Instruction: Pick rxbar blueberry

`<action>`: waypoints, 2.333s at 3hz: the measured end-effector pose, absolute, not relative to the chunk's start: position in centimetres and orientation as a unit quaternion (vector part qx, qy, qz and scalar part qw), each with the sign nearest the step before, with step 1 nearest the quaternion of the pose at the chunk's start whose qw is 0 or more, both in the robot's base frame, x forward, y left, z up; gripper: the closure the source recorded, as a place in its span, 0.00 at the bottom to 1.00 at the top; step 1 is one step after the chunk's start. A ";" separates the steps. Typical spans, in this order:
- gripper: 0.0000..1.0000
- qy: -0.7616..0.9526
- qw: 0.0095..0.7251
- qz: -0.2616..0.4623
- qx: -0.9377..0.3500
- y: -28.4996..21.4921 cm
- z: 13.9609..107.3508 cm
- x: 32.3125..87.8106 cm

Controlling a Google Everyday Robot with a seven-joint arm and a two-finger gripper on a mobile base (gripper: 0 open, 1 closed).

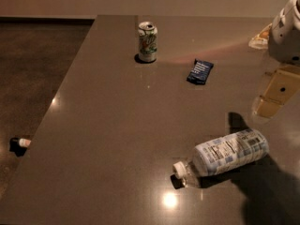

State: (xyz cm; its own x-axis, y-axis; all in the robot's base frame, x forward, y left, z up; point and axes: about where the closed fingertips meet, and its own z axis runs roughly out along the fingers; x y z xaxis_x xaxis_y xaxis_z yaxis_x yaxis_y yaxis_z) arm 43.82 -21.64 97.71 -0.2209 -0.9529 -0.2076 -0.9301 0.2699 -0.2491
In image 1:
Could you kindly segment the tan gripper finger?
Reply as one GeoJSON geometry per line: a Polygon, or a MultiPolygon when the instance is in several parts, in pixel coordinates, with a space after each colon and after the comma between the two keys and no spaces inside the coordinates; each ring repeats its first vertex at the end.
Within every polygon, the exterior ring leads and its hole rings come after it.
{"type": "Polygon", "coordinates": [[[300,90],[300,67],[284,65],[270,76],[269,82],[254,102],[257,116],[272,118],[300,90]]]}

